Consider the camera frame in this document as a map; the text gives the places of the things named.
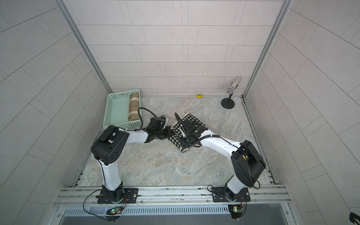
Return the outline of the black white houndstooth scarf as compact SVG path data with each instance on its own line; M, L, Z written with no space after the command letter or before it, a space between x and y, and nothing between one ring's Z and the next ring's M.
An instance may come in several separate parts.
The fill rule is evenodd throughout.
M171 126L171 136L168 140L174 144L182 153L191 147L199 148L202 133L208 128L195 116L188 113L182 118L175 113L176 123Z

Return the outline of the beige plaid scarf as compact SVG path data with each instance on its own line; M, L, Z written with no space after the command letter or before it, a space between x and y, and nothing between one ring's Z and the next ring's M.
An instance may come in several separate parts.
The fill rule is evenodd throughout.
M129 109L128 109L128 121L136 121L139 120L139 113L138 109L140 107L140 94L138 92L132 93L130 95L130 101L129 101Z

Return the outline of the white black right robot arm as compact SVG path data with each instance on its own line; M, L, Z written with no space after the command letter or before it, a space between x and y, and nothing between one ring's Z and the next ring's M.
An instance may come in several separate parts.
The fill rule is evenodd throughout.
M266 164L252 142L245 140L236 142L213 133L190 113L181 118L174 114L177 123L173 126L179 149L187 151L189 148L207 147L229 158L235 175L224 186L222 195L234 202L244 201L241 191L253 188L266 168Z

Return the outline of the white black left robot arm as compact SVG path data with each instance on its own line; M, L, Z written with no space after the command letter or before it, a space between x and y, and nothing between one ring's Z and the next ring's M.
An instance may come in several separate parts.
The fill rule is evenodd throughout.
M173 135L171 127L166 125L167 118L164 115L157 116L144 107L140 107L137 112L141 123L139 128L128 130L110 125L99 133L91 146L91 152L98 161L103 176L102 189L96 196L98 203L126 201L126 193L118 171L118 159L126 144L149 143Z

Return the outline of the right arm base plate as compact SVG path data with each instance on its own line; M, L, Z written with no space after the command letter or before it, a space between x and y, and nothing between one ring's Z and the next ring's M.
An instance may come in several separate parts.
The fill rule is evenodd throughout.
M247 187L243 188L238 194L234 194L227 187L208 187L208 191L212 193L215 203L222 202L250 202L250 194Z

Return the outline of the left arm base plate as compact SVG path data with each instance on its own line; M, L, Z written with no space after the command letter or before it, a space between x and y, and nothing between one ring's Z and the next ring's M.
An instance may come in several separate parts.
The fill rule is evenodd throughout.
M103 188L96 196L98 204L120 204L136 203L139 189L122 188L116 191L109 191Z

